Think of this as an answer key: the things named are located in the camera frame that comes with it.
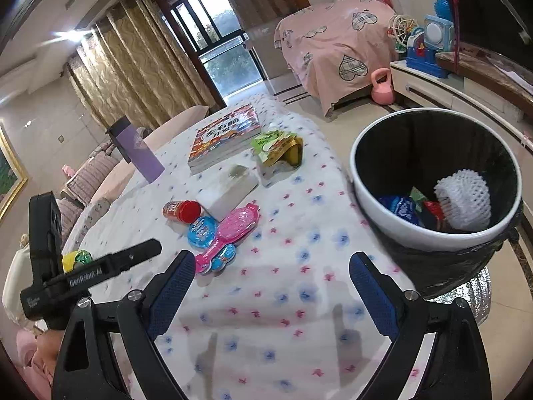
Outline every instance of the ceiling light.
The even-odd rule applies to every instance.
[[[70,30],[70,31],[59,31],[55,35],[59,36],[61,39],[68,39],[72,42],[79,42],[83,39],[86,34],[91,33],[90,30]]]

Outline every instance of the white foam fruit net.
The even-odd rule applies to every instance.
[[[435,195],[449,224],[456,230],[481,231],[490,222],[487,183],[472,170],[459,170],[439,180]]]

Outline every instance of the kettlebell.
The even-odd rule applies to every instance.
[[[377,82],[379,77],[387,74],[387,79]],[[370,75],[372,81],[372,99],[379,105],[390,105],[394,102],[394,91],[392,90],[391,70],[389,68],[376,69]]]

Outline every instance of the purple tumbler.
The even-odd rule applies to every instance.
[[[148,183],[152,183],[165,170],[126,116],[113,123],[107,133],[126,162],[133,162]]]

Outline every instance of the picture frame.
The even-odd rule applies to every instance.
[[[0,123],[0,223],[27,181],[28,174],[17,159]]]

